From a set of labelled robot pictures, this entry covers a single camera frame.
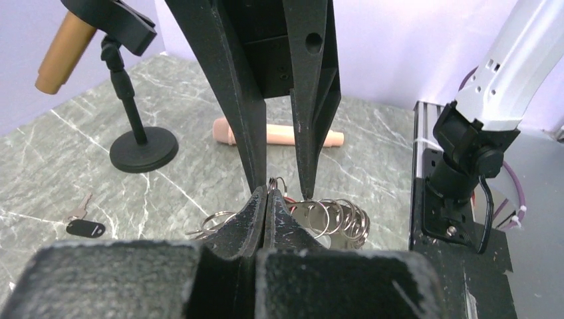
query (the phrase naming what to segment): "round black base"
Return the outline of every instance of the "round black base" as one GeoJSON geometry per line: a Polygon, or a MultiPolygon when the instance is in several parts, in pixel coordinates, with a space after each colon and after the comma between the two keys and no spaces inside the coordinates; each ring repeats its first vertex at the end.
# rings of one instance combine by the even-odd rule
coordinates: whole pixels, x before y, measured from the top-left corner
{"type": "Polygon", "coordinates": [[[115,168],[126,173],[146,173],[168,164],[178,153],[178,141],[163,128],[145,128],[147,143],[137,144],[133,131],[121,135],[110,148],[115,168]]]}

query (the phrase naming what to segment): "bunch of keys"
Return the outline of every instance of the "bunch of keys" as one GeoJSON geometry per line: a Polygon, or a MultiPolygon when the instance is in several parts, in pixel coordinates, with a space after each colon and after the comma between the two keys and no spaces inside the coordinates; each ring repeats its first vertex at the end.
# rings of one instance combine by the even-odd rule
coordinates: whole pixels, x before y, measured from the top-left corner
{"type": "Polygon", "coordinates": [[[92,198],[92,193],[88,193],[86,197],[82,200],[80,205],[70,211],[67,219],[70,221],[67,225],[67,233],[86,237],[86,238],[98,238],[104,234],[106,231],[106,226],[94,221],[85,221],[84,218],[88,215],[86,211],[86,205],[92,198]]]}

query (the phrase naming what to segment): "gray marble surface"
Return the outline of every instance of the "gray marble surface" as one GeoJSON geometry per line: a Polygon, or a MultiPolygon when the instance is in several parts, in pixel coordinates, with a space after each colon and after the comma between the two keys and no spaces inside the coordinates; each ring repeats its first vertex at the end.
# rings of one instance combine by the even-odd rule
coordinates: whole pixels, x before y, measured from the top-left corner
{"type": "MultiPolygon", "coordinates": [[[[89,191],[86,219],[106,225],[101,239],[185,239],[206,216],[237,211],[249,197],[236,147],[212,138],[222,113],[199,65],[160,55],[130,75],[145,125],[171,130],[178,155],[145,174],[112,166],[110,146],[130,128],[109,81],[2,137],[0,302],[37,249],[78,238],[65,232],[65,217],[89,191]]],[[[288,98],[267,107],[269,123],[291,124],[288,98]]],[[[345,144],[322,151],[315,197],[344,197],[369,214],[364,249],[407,249],[413,125],[412,112],[353,98],[337,111],[332,129],[345,144]]],[[[294,148],[267,152],[268,175],[284,177],[299,198],[294,148]]]]}

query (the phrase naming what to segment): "silver key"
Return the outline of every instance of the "silver key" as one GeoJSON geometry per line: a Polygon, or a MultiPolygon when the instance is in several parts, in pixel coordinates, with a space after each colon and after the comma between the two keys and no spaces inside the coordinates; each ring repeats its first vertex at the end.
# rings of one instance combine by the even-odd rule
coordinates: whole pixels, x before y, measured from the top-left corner
{"type": "Polygon", "coordinates": [[[69,221],[74,221],[75,219],[84,219],[86,217],[86,214],[88,214],[88,211],[86,211],[86,205],[88,205],[88,202],[91,198],[92,193],[88,193],[88,195],[86,195],[86,197],[82,200],[82,203],[80,203],[77,208],[70,211],[67,219],[69,221]]]}

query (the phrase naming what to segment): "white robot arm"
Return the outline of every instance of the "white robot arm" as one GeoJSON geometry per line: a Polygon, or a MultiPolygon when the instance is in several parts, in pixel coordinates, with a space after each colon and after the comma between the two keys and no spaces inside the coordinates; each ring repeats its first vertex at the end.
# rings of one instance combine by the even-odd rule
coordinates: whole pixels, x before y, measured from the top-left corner
{"type": "Polygon", "coordinates": [[[484,131],[517,128],[529,102],[564,54],[564,0],[520,0],[456,109],[484,131]]]}

